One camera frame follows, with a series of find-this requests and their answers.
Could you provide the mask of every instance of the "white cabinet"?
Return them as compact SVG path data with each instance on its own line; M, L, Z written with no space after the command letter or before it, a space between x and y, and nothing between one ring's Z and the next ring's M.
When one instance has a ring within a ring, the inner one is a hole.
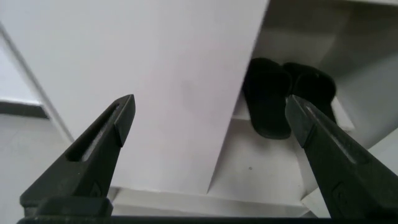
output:
M297 217L317 183L294 137L253 131L238 97L247 64L267 57L330 74L338 124L370 148L398 127L394 3L0 0L0 21L70 140L135 95L113 180L131 202L120 205Z
M205 194L266 4L2 0L0 20L71 140L134 94L113 185Z

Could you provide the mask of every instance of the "black slipper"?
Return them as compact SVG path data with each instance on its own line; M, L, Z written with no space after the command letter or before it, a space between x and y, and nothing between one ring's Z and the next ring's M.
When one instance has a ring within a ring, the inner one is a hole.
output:
M292 78L278 63L266 58L252 59L243 83L251 123L258 134L270 139L286 139L290 126L285 117L285 98Z
M290 62L284 64L283 68L292 76L291 94L311 102L336 123L331 108L331 101L336 95L335 81L329 75L311 66Z

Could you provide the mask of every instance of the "black sandal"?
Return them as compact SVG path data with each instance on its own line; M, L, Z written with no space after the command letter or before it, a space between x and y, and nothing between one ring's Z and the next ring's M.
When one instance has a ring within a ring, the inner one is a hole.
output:
M293 79L291 94L299 96L316 106L322 113L336 123L331 101L336 95L335 81L324 72L299 63L286 63L283 68Z
M286 97L292 78L278 63L266 58L252 59L243 83L253 128L270 139L286 139L290 126L285 117Z

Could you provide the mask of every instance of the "white wall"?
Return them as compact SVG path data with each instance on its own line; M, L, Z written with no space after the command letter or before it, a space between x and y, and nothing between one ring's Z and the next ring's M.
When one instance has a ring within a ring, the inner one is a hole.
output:
M0 101L12 101L39 105L40 101L26 85L16 66L12 63L0 40Z
M351 136L370 148L398 128L398 7L355 6L321 69L336 80Z

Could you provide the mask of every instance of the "gray floor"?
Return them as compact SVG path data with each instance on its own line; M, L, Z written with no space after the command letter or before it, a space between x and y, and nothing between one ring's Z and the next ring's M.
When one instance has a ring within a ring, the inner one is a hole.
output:
M67 147L47 119L0 114L0 223L23 217L19 196Z

